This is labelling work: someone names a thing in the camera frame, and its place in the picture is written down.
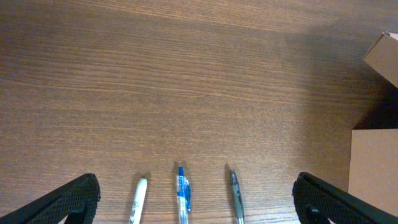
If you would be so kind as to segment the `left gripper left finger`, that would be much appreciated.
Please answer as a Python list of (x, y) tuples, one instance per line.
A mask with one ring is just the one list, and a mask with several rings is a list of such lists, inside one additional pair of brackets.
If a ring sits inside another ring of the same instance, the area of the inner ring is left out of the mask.
[(41, 224), (64, 220), (69, 224), (92, 224), (100, 199), (98, 179), (87, 173), (1, 217), (1, 223)]

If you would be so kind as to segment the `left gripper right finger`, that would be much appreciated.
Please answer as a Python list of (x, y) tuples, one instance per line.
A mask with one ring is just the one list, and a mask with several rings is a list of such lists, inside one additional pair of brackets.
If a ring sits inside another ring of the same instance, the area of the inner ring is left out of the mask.
[(315, 177), (299, 173), (292, 189), (300, 223), (397, 223), (397, 217)]

